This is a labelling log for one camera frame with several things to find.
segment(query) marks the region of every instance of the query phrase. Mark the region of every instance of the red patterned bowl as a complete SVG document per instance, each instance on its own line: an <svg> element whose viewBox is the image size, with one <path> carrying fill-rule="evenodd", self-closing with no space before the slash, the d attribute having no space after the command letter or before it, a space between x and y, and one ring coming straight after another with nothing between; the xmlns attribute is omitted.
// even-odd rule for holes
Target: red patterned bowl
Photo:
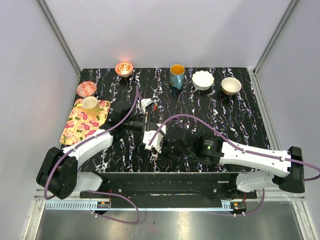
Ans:
<svg viewBox="0 0 320 240"><path fill-rule="evenodd" d="M90 97L97 91L97 86L93 81L84 81L76 88L76 94L82 98Z"/></svg>
<svg viewBox="0 0 320 240"><path fill-rule="evenodd" d="M129 61L122 61L119 62L116 66L115 66L115 72L116 74L118 74L121 77L128 77L132 74L132 71L134 70L134 66L131 62Z"/></svg>

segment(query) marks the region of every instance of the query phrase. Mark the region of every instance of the reflective floor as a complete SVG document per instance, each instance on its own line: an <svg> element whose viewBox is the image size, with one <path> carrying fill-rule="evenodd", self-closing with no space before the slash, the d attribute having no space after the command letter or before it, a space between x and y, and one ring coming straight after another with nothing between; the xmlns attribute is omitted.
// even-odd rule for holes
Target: reflective floor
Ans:
<svg viewBox="0 0 320 240"><path fill-rule="evenodd" d="M249 211L257 202L249 202ZM106 215L135 221L135 212ZM266 202L254 215L217 216L208 212L142 212L139 225L95 218L86 211L45 210L37 240L302 240L293 206Z"/></svg>

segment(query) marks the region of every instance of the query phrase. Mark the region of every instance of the blue mug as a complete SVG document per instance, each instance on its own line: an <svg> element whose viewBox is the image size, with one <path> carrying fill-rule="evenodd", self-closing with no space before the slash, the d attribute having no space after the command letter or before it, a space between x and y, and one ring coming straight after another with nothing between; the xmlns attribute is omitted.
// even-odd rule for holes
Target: blue mug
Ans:
<svg viewBox="0 0 320 240"><path fill-rule="evenodd" d="M170 84L171 86L181 89L185 80L185 68L179 64L170 67Z"/></svg>

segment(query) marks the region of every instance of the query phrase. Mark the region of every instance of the tabletop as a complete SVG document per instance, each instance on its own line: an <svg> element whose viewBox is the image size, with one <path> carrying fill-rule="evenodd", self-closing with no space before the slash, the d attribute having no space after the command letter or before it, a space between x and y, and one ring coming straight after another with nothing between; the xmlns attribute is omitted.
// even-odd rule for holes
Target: tabletop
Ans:
<svg viewBox="0 0 320 240"><path fill-rule="evenodd" d="M197 71L213 74L214 85L206 91L199 91L191 79ZM226 77L234 77L242 84L241 91L234 96L222 92L221 82ZM92 81L97 86L97 98L111 102L110 111L115 106L130 108L135 99L136 86L144 98L151 98L157 104L155 121L162 123L175 114L194 115L223 133L228 139L264 149L270 149L266 129L259 110L255 92L246 68L241 67L196 67L185 68L181 90L170 85L169 68L135 68L131 76L124 78L116 74L114 68L84 69L80 82ZM137 105L133 114L141 111ZM188 129L201 136L209 130L196 120L184 117L167 125ZM97 153L85 162L80 171L85 172L250 172L250 167L219 164L204 165L188 158L161 159L151 156L144 149L142 132L126 130L122 139L113 146Z"/></svg>

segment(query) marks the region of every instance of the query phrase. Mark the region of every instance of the bowl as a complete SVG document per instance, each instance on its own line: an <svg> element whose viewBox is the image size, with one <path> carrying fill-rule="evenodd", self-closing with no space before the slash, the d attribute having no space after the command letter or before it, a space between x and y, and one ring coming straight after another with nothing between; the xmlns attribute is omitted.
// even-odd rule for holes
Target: bowl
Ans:
<svg viewBox="0 0 320 240"><path fill-rule="evenodd" d="M214 84L215 78L208 71L196 71L192 75L191 81L195 89L205 91L211 88L211 86Z"/></svg>
<svg viewBox="0 0 320 240"><path fill-rule="evenodd" d="M84 81L76 88L76 94L82 98L90 97L97 91L97 86L93 81Z"/></svg>
<svg viewBox="0 0 320 240"><path fill-rule="evenodd" d="M222 91L224 94L232 96L237 94L241 88L241 82L234 77L226 77L221 82Z"/></svg>
<svg viewBox="0 0 320 240"><path fill-rule="evenodd" d="M115 66L115 72L121 77L129 77L134 70L134 66L129 61L121 61Z"/></svg>

